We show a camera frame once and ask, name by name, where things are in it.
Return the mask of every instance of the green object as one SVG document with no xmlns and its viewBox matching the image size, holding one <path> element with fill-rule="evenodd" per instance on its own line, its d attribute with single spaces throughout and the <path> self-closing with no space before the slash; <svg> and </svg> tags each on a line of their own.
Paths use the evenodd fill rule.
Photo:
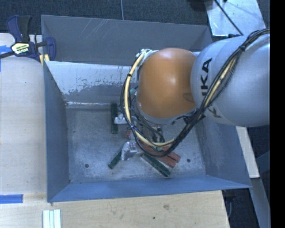
<svg viewBox="0 0 285 228">
<path fill-rule="evenodd" d="M 110 164 L 108 164 L 108 166 L 111 169 L 113 169 L 115 165 L 117 165 L 117 163 L 120 161 L 121 156 L 122 156 L 122 150 L 118 152 L 118 154 L 112 159 L 112 161 L 110 162 Z"/>
<path fill-rule="evenodd" d="M 114 119 L 118 116 L 117 104 L 111 104 L 111 133 L 117 134 L 118 133 L 118 125 L 114 123 Z"/>
<path fill-rule="evenodd" d="M 157 159 L 147 155 L 146 153 L 142 154 L 142 158 L 147 161 L 151 166 L 158 170 L 165 177 L 170 176 L 170 171 L 163 164 L 161 164 Z"/>
</svg>

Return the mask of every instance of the clamp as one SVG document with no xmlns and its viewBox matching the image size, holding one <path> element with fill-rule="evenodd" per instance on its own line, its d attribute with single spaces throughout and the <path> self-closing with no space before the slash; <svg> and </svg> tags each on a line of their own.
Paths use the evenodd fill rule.
<svg viewBox="0 0 285 228">
<path fill-rule="evenodd" d="M 38 48 L 43 46 L 47 46 L 48 59 L 55 59 L 56 43 L 53 37 L 47 37 L 45 41 L 37 43 L 35 35 L 35 43 L 30 41 L 28 34 L 30 20 L 31 16 L 19 15 L 14 15 L 7 20 L 8 31 L 14 37 L 15 43 L 10 46 L 10 52 L 0 54 L 0 59 L 15 55 L 17 57 L 29 57 L 42 63 L 43 55 L 39 53 Z"/>
</svg>

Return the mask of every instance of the white cable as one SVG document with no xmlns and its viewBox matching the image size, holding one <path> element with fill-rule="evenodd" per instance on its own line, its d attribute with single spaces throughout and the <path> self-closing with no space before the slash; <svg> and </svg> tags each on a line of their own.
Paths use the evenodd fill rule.
<svg viewBox="0 0 285 228">
<path fill-rule="evenodd" d="M 122 10 L 122 18 L 123 18 L 123 20 L 124 20 L 123 0 L 120 0 L 120 4 L 121 4 L 121 10 Z"/>
</svg>

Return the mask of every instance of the bin floor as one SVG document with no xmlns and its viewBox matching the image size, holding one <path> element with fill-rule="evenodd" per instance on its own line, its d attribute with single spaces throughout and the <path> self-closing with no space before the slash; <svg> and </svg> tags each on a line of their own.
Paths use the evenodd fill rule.
<svg viewBox="0 0 285 228">
<path fill-rule="evenodd" d="M 120 160 L 110 169 L 108 164 L 128 141 L 127 125 L 119 125 L 118 133 L 111 133 L 110 108 L 66 110 L 69 145 L 69 172 L 71 183 L 165 178 L 139 154 L 127 161 Z M 176 137 L 184 126 L 179 120 L 175 125 L 165 126 L 166 140 Z M 175 149 L 181 160 L 170 177 L 205 175 L 205 166 L 195 130 Z"/>
</svg>

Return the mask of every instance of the black carpet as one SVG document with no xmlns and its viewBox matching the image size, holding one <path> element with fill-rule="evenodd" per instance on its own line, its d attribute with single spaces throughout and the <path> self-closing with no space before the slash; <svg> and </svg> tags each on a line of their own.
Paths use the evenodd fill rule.
<svg viewBox="0 0 285 228">
<path fill-rule="evenodd" d="M 270 0 L 257 2 L 269 28 Z M 39 35 L 42 14 L 208 25 L 202 0 L 0 0 L 0 32 L 7 32 L 6 20 L 15 14 L 31 15 L 28 32 Z M 248 132 L 258 158 L 269 150 L 269 126 L 249 128 Z M 270 201 L 270 171 L 264 173 L 262 179 Z M 249 190 L 235 190 L 234 194 L 231 228 L 258 228 Z"/>
</svg>

